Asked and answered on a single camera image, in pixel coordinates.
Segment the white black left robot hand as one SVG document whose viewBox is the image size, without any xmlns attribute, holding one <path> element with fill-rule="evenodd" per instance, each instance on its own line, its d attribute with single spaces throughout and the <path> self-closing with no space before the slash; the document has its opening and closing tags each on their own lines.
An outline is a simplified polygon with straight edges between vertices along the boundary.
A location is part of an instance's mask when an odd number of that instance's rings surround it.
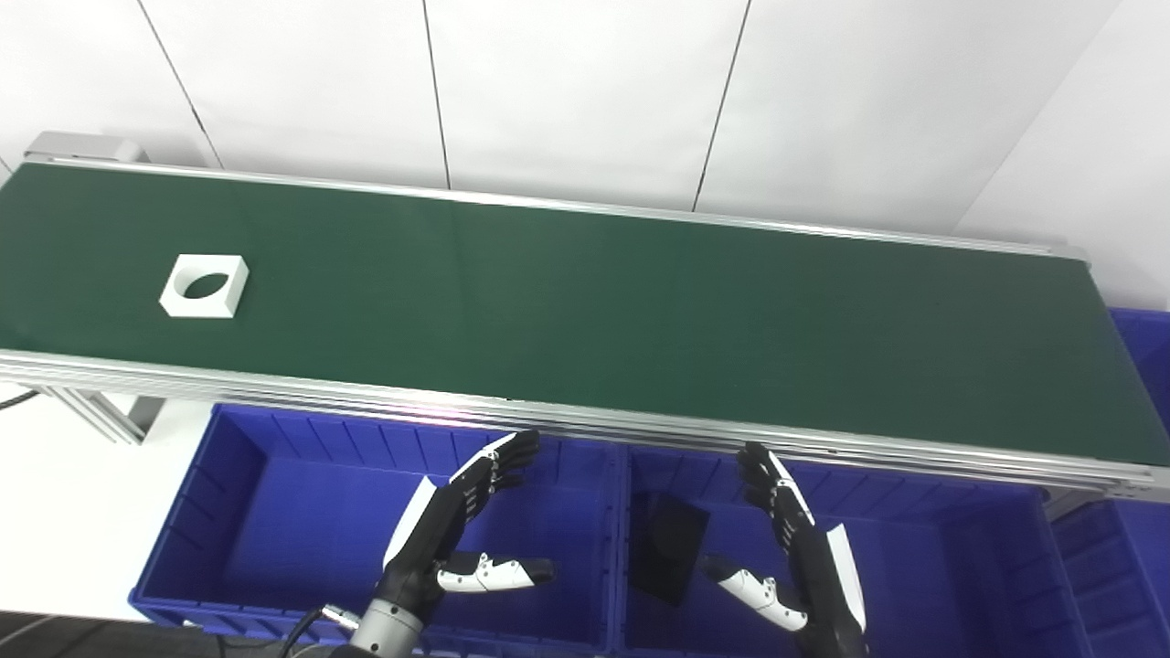
<svg viewBox="0 0 1170 658">
<path fill-rule="evenodd" d="M 425 477 L 392 534 L 372 599 L 427 621 L 443 594 L 495 592 L 551 582 L 557 575 L 551 558 L 457 550 L 464 527 L 494 494 L 523 482 L 522 469 L 539 450 L 537 430 L 518 430 L 486 444 L 447 484 L 439 486 Z"/>
</svg>

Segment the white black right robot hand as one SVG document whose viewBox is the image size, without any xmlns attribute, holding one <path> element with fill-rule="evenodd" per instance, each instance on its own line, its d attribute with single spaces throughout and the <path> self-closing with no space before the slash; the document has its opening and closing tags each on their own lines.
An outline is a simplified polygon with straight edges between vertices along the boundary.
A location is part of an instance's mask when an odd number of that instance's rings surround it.
<svg viewBox="0 0 1170 658">
<path fill-rule="evenodd" d="M 856 558 L 844 525 L 819 525 L 801 487 L 772 450 L 748 441 L 736 454 L 744 496 L 770 520 L 792 582 L 706 554 L 698 567 L 758 616 L 794 639 L 803 657 L 868 657 L 867 614 Z"/>
</svg>

